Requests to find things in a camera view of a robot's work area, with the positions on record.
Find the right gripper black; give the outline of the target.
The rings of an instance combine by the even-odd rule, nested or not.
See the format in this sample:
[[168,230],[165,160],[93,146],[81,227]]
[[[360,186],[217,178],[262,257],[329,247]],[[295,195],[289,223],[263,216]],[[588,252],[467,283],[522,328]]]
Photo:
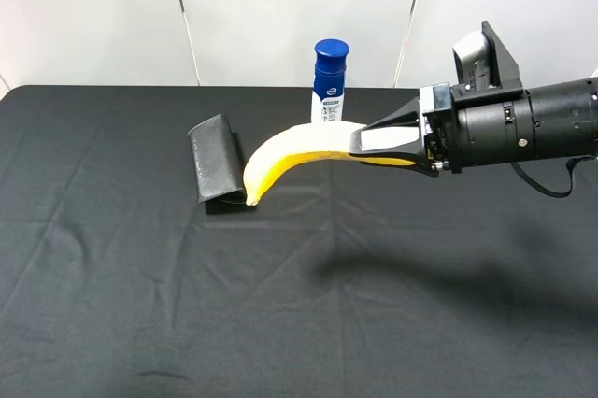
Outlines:
[[[421,126],[424,141],[418,129],[378,129],[393,126]],[[458,113],[450,85],[444,82],[420,88],[419,97],[352,132],[349,156],[359,163],[424,175],[428,174],[429,158],[433,170],[460,174]]]

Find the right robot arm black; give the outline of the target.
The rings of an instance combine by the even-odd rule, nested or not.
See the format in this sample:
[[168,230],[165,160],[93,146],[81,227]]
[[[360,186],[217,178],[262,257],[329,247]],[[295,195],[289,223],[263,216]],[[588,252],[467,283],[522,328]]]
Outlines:
[[597,80],[526,90],[420,89],[391,115],[353,132],[349,153],[435,177],[442,171],[597,152]]

